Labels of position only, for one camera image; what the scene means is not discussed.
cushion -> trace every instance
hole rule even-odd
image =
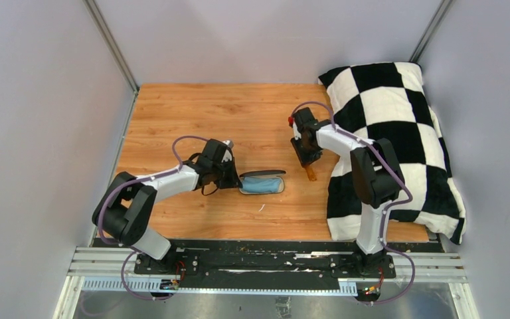
[[[326,72],[319,81],[339,126],[363,138],[392,142],[414,199],[394,207],[390,218],[423,224],[460,244],[466,211],[437,116],[425,99],[421,68],[408,62],[344,66]],[[399,199],[405,198],[401,191]],[[327,223],[332,239],[356,239],[360,214],[351,160],[341,158],[329,182]]]

wooden tabletop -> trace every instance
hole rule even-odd
[[[338,156],[325,151],[309,181],[290,144],[288,116],[301,102],[329,103],[316,84],[144,84],[135,105],[118,171],[154,173],[177,165],[173,140],[196,135],[233,140],[238,173],[284,169],[280,194],[242,195],[237,189],[210,196],[190,191],[158,203],[149,226],[169,238],[331,240],[326,222],[327,186]],[[318,119],[327,112],[312,108]],[[182,158],[204,142],[183,140]],[[424,226],[390,222],[389,241],[424,242]]]

wooden table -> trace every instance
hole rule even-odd
[[[316,84],[144,84],[135,105],[118,171],[134,175],[177,164],[171,143],[182,135],[233,140],[239,173],[284,169],[281,194],[242,195],[236,189],[202,196],[186,192],[158,203],[149,225],[169,238],[331,240],[326,222],[327,185],[338,156],[325,151],[309,181],[290,144],[288,116],[301,102],[329,103]],[[319,119],[327,112],[312,108]],[[182,158],[200,152],[198,140],[179,142]],[[424,242],[426,230],[390,222],[389,241]]]

black and white checkered blanket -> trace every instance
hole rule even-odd
[[[394,208],[397,221],[423,224],[459,244],[466,212],[456,189],[438,119],[423,93],[421,69],[407,62],[334,68],[319,77],[335,122],[364,138],[388,138],[414,200]],[[401,191],[401,199],[406,194]],[[357,238],[361,201],[350,159],[341,158],[329,183],[327,222],[333,240]]]

